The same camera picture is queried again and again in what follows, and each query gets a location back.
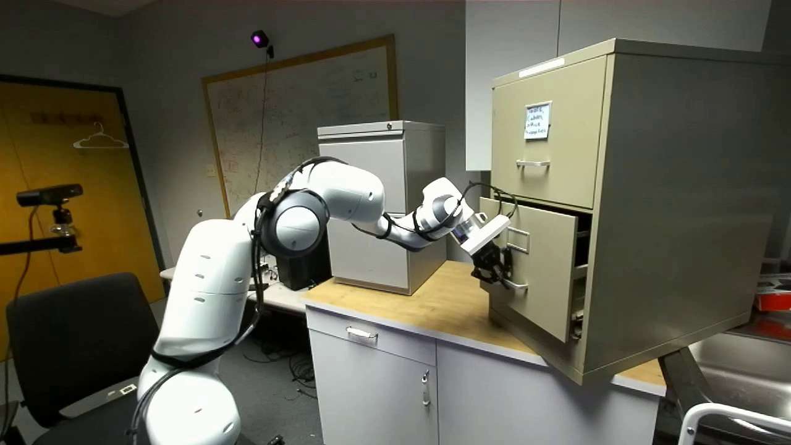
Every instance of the wooden countertop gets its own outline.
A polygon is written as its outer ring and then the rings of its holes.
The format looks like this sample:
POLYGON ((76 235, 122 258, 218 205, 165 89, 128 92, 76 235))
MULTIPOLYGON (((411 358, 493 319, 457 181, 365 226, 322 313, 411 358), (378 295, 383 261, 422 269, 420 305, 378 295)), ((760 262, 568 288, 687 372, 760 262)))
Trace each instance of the wooden countertop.
MULTIPOLYGON (((446 262, 414 296, 330 279, 307 295, 307 306, 547 367, 536 352, 489 321, 489 296, 471 272, 468 262, 446 262)), ((627 369, 613 384, 665 395, 657 361, 627 369)))

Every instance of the filing cabinet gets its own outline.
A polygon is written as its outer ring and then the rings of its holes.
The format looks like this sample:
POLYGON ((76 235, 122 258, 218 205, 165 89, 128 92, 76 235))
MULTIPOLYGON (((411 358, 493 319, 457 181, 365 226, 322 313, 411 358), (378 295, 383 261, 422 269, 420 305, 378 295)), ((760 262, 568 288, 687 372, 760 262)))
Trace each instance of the filing cabinet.
POLYGON ((608 39, 494 79, 489 317, 577 384, 751 314, 789 60, 608 39))
MULTIPOLYGON (((426 122, 369 122, 320 127, 320 154, 365 168, 386 186, 383 211, 407 215, 422 204, 422 189, 443 177, 446 131, 426 122)), ((400 246, 330 220, 331 278, 354 285, 414 295, 448 258, 446 241, 407 253, 400 246)))

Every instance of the camera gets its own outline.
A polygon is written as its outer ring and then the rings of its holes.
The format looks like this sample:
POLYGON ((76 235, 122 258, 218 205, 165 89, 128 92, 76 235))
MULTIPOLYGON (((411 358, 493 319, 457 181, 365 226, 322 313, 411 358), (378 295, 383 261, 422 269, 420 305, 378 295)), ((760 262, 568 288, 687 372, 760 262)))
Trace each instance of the camera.
POLYGON ((267 58, 275 60, 275 46, 272 46, 270 36, 267 36, 264 29, 255 29, 255 33, 251 36, 251 43, 253 43, 253 47, 257 47, 257 49, 267 49, 267 58))
POLYGON ((35 207, 35 205, 64 205, 66 198, 81 196, 80 184, 64 184, 64 186, 52 186, 52 189, 35 189, 35 191, 23 191, 17 194, 17 204, 23 207, 35 207))

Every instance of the drawer handle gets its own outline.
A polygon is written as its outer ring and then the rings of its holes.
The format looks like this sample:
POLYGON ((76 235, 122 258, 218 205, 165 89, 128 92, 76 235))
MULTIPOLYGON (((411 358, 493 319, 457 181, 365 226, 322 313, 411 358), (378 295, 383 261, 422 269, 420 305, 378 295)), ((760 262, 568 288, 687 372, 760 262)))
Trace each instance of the drawer handle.
POLYGON ((377 346, 378 335, 377 332, 364 332, 364 329, 346 329, 349 342, 364 343, 364 346, 377 346))
POLYGON ((571 272, 571 279, 577 283, 577 279, 587 279, 588 278, 588 264, 579 264, 579 267, 573 267, 573 272, 571 272))
POLYGON ((504 288, 509 288, 515 292, 515 296, 527 296, 530 295, 530 285, 527 283, 515 283, 515 279, 501 279, 504 288))
POLYGON ((519 228, 506 228, 509 242, 506 248, 522 256, 530 256, 530 232, 519 228))
POLYGON ((547 177, 548 174, 548 164, 551 162, 527 162, 527 159, 516 159, 516 168, 524 174, 535 174, 535 177, 547 177))

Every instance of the black chair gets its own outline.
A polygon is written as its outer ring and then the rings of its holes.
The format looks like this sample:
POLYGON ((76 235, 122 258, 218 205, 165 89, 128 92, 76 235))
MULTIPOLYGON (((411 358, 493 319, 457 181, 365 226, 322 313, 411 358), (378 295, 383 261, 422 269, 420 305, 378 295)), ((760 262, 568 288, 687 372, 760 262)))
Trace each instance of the black chair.
POLYGON ((10 303, 5 314, 24 405, 48 429, 35 444, 128 445, 136 390, 110 389, 141 374, 158 335, 139 279, 122 272, 61 285, 10 303), (102 390, 113 398, 64 414, 102 390))

